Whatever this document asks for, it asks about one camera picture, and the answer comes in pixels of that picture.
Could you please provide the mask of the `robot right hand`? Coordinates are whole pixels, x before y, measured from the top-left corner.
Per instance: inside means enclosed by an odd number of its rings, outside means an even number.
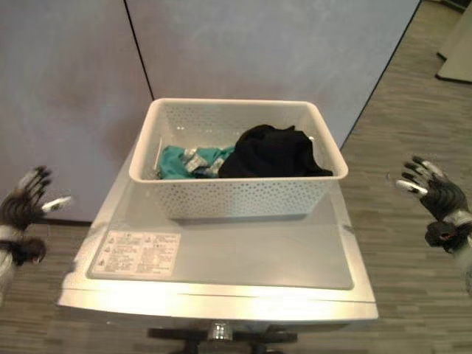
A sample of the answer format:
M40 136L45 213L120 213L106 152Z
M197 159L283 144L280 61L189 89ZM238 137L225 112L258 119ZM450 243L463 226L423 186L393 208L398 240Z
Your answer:
M397 189L413 195L437 221L455 226L471 222L467 196L437 165L413 156L403 167L394 181Z

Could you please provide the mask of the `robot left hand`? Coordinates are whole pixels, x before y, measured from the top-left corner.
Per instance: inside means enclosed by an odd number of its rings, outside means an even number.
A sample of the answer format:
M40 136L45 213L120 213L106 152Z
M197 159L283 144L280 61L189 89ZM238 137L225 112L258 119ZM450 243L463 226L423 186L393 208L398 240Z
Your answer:
M73 201L70 195L63 195L51 201L43 201L47 187L52 180L52 171L46 166L37 166L28 171L1 202L1 225L25 230L50 212L58 211Z

